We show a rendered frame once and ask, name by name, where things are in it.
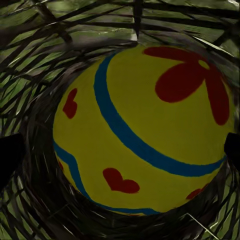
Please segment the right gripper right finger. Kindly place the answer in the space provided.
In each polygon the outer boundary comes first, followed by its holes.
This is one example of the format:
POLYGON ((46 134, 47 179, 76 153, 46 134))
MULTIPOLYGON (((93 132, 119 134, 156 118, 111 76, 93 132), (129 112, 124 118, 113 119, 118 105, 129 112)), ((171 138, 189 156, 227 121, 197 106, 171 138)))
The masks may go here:
POLYGON ((229 133, 227 135, 224 151, 232 161, 233 166, 240 174, 240 135, 237 133, 229 133))

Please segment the easter egg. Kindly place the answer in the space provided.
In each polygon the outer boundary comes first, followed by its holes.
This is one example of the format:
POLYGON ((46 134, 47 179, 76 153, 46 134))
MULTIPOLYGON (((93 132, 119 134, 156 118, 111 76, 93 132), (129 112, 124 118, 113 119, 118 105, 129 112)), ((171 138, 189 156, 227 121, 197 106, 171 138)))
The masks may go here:
POLYGON ((141 44, 82 71, 52 127, 54 154, 76 193, 111 213, 154 216, 212 182, 236 128, 233 94, 207 58, 141 44))

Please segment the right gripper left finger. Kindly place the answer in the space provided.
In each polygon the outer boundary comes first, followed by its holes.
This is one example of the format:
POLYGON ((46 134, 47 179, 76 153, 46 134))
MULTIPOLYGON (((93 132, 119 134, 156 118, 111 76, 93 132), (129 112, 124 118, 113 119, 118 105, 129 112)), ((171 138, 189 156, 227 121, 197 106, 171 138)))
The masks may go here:
POLYGON ((0 193, 26 153, 22 133, 0 138, 0 193))

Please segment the wicker basket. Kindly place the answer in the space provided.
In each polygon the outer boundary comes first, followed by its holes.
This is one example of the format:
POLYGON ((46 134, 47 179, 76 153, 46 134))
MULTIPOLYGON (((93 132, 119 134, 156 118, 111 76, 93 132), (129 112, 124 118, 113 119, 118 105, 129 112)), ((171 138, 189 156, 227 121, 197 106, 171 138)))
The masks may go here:
MULTIPOLYGON (((75 0, 0 0, 0 9, 21 1, 24 2, 19 5, 18 8, 20 8, 26 2, 29 3, 29 6, 16 10, 14 9, 11 13, 0 17, 0 24, 2 24, 7 18, 22 12, 31 9, 35 9, 37 11, 37 14, 27 19, 22 24, 0 27, 0 52, 19 46, 16 50, 0 55, 0 75, 2 74, 0 76, 0 83, 9 75, 11 75, 8 83, 0 89, 0 95, 2 93, 5 94, 6 90, 20 78, 25 79, 20 92, 0 108, 0 119, 2 119, 0 139, 5 137, 10 124, 12 125, 12 129, 9 133, 9 136, 14 134, 14 130, 20 123, 17 134, 21 133, 23 135, 26 147, 26 153, 20 160, 14 173, 11 175, 4 189, 0 193, 0 212, 4 213, 9 228, 1 218, 0 225, 4 227, 12 240, 19 240, 15 227, 26 238, 26 240, 47 240, 45 235, 40 231, 41 228, 45 230, 52 240, 96 240, 94 237, 99 237, 98 235, 86 234, 74 223, 74 221, 77 221, 83 226, 86 225, 80 221, 71 206, 81 212, 88 220, 96 222, 104 229, 111 230, 111 233, 109 234, 101 231, 99 232, 103 237, 109 238, 109 240, 201 240, 205 232, 210 232, 211 235, 204 240, 220 240, 217 234, 223 228, 226 219, 232 211, 229 230, 221 239, 231 240, 234 227, 236 226, 238 220, 240 220, 240 215, 238 218, 236 218, 240 199, 240 182, 238 182, 236 177, 236 167, 234 167, 234 164, 232 164, 232 161, 228 156, 226 156, 222 167, 216 174, 216 177, 212 180, 214 181, 214 184, 211 194, 209 200, 207 203, 205 203, 210 185, 207 186, 203 206, 198 214, 196 214, 192 209, 203 192, 200 192, 191 200, 190 206, 185 203, 178 208, 173 208, 167 212, 160 213, 159 216, 153 221, 145 223, 144 221, 153 215, 128 215, 120 218, 114 218, 115 212, 113 212, 113 216, 111 216, 107 213, 107 210, 103 210, 99 208, 97 204, 92 204, 89 202, 88 199, 85 198, 79 191, 78 194, 76 194, 69 180, 66 177, 61 177, 62 168, 60 167, 59 171, 57 170, 55 160, 55 169, 53 168, 51 161, 49 162, 48 169, 45 156, 56 158, 56 155, 54 153, 49 154, 33 151, 40 126, 50 130, 50 134, 43 144, 44 146, 48 142, 50 136, 53 134, 53 125, 46 123, 42 120, 42 118, 54 106, 55 108, 53 109, 53 112, 57 109, 64 93, 66 92, 66 88, 68 88, 68 86, 70 86, 70 84, 74 82, 74 80, 76 80, 84 70, 102 58, 113 54, 113 52, 123 50, 124 48, 134 48, 138 45, 148 45, 144 41, 140 40, 139 36, 149 41, 151 40, 150 38, 152 38, 161 45, 185 47, 205 57, 221 72, 227 81, 230 91, 233 95, 233 103, 240 110, 240 79, 232 70, 235 69, 240 71, 240 59, 237 58, 233 53, 227 52, 220 47, 220 45, 224 45, 227 49, 228 47, 224 44, 224 42, 231 39, 240 50, 240 10, 168 4, 162 0, 157 0, 159 3, 144 2, 144 0, 133 0, 133 2, 98 0, 75 11, 50 10, 45 5, 52 1, 74 2, 75 0), (120 8, 118 7, 102 13, 94 12, 92 16, 79 20, 66 20, 79 14, 87 14, 87 11, 104 4, 121 5, 133 8, 121 13, 111 14, 111 12, 119 10, 120 8), (159 17, 147 9, 179 12, 189 16, 192 19, 159 17), (56 18, 53 13, 66 13, 66 15, 56 18), (220 20, 221 22, 199 20, 189 14, 211 16, 220 20), (45 21, 33 22, 39 15, 41 15, 45 21), (109 17, 96 22, 87 22, 103 15, 109 15, 109 17), (112 23, 112 21, 125 17, 133 17, 132 23, 112 23), (223 18, 237 19, 237 22, 231 23, 223 18), (216 37, 216 41, 212 42, 210 38, 197 37, 193 35, 197 34, 197 31, 179 29, 175 26, 172 26, 168 22, 224 30, 225 33, 222 34, 221 37, 218 37, 215 34, 214 36, 216 37), (48 25, 50 25, 51 28, 43 30, 48 25), (77 25, 84 26, 72 28, 77 25), (88 29, 95 26, 131 29, 131 35, 124 38, 70 35, 71 33, 75 32, 113 32, 111 30, 88 29), (10 44, 19 34, 35 29, 38 29, 38 31, 36 31, 32 36, 10 44), (157 34, 153 34, 148 30, 159 31, 162 34, 158 36, 157 34), (188 36, 182 36, 178 32, 187 34, 188 36), (177 41, 179 44, 170 43, 160 38, 160 36, 168 37, 177 41), (44 37, 44 40, 29 45, 32 41, 39 40, 44 37), (57 38, 62 38, 63 42, 39 48, 42 44, 57 38), (33 50, 31 50, 29 53, 18 59, 15 59, 21 52, 32 48, 33 50), (60 55, 43 62, 48 56, 53 54, 60 55), (29 65, 17 68, 25 60, 36 55, 39 56, 29 65), (215 63, 226 66, 229 72, 234 76, 237 85, 233 84, 230 81, 231 78, 224 74, 215 63), (55 74, 56 71, 59 70, 61 71, 55 74), (47 79, 54 74, 55 76, 52 79, 47 79), (24 98, 23 93, 30 87, 31 89, 27 93, 27 98, 22 108, 17 111, 20 101, 24 98), (33 98, 30 99, 33 89, 36 87, 37 90, 33 98), (7 113, 2 114, 13 102, 15 102, 13 107, 7 113), (31 152, 35 124, 37 124, 37 129, 31 152), (39 165, 36 160, 38 184, 36 184, 33 177, 35 155, 40 155, 39 165), (229 187, 229 194, 225 200, 223 200, 225 184, 231 176, 231 173, 232 180, 229 187), (17 189, 17 193, 14 193, 12 190, 13 181, 17 189), (65 186, 72 197, 72 200, 68 199, 68 196, 66 195, 60 182, 62 182, 62 184, 65 186), (38 187, 41 188, 49 206, 51 205, 48 198, 50 198, 51 201, 56 205, 58 208, 57 211, 49 209, 42 199, 38 187), (7 202, 4 199, 5 189, 9 197, 7 202), (22 196, 22 192, 27 195, 29 203, 22 196), (229 212, 227 212, 231 196, 234 192, 236 192, 234 205, 229 212), (18 206, 16 200, 17 196, 20 198, 24 212, 22 212, 18 206), (221 209, 226 202, 227 204, 224 218, 218 225, 216 231, 213 232, 211 228, 219 223, 221 209), (15 217, 8 210, 7 205, 9 203, 12 205, 15 217), (171 223, 168 223, 165 218, 176 209, 177 211, 173 219, 181 210, 184 210, 185 214, 181 216, 178 224, 172 228, 171 223), (59 213, 61 213, 61 215, 59 213), (38 226, 31 221, 29 214, 31 214, 32 218, 38 222, 38 226), (187 215, 190 215, 192 219, 181 226, 178 226, 187 215), (31 234, 24 227, 22 218, 24 218, 29 225, 31 234), (106 227, 98 221, 112 221, 112 227, 106 227), (126 225, 114 226, 114 221, 118 221, 126 225), (165 224, 165 227, 159 229, 151 235, 148 235, 146 238, 142 237, 144 232, 160 227, 161 224, 159 223, 161 222, 165 224), (118 229, 136 226, 137 230, 116 231, 118 229), (168 233, 165 233, 157 238, 152 238, 166 227, 169 229, 168 233), (122 237, 126 235, 140 235, 140 238, 122 237)), ((240 0, 212 1, 228 2, 240 8, 240 0)), ((236 110, 234 132, 240 135, 240 119, 236 110)), ((240 240, 240 221, 238 224, 237 236, 234 240, 240 240)))

